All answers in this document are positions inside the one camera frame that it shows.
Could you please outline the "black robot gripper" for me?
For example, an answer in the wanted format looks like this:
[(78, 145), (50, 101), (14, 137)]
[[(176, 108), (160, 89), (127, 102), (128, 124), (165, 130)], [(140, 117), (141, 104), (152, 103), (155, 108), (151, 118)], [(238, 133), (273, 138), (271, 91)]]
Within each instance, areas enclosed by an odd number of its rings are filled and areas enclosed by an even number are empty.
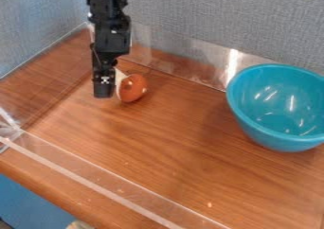
[(85, 0), (85, 4), (88, 21), (93, 25), (93, 97), (111, 98), (115, 75), (108, 71), (116, 64), (116, 58), (129, 51), (129, 17), (123, 12), (127, 0)]

